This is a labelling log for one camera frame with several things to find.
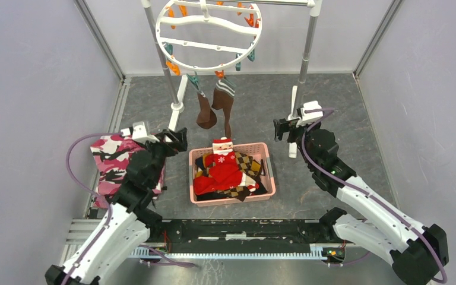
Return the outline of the brown striped-cuff sock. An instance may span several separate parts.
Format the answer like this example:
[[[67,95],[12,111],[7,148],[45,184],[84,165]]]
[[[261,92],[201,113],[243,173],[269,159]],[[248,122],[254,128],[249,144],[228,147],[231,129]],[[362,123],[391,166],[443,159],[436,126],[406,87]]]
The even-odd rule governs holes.
[[[217,117],[212,110],[209,101],[203,92],[197,93],[199,114],[196,119],[197,125],[202,129],[210,129],[217,123]]]

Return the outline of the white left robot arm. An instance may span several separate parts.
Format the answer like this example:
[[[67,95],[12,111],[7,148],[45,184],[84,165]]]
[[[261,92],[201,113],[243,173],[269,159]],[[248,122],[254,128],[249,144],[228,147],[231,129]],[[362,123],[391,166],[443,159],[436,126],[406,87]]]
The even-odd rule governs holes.
[[[122,185],[113,195],[92,194],[106,205],[107,212],[82,247],[63,265],[51,265],[47,284],[104,284],[137,246],[155,242],[163,234],[162,216],[149,209],[161,181],[166,159],[188,148],[187,128],[164,129],[147,134],[144,125],[124,129],[140,150],[129,158]]]

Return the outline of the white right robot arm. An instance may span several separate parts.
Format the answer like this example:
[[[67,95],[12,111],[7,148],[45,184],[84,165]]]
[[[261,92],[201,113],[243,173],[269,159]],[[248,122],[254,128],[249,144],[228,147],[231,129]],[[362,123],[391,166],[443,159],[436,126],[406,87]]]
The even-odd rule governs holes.
[[[319,122],[299,125],[298,119],[275,119],[274,137],[288,134],[295,143],[315,184],[351,206],[366,221],[340,208],[320,219],[319,235],[326,242],[353,242],[389,264],[405,284],[446,283],[449,261],[447,234],[437,224],[425,226],[404,214],[376,193],[338,156],[333,132]]]

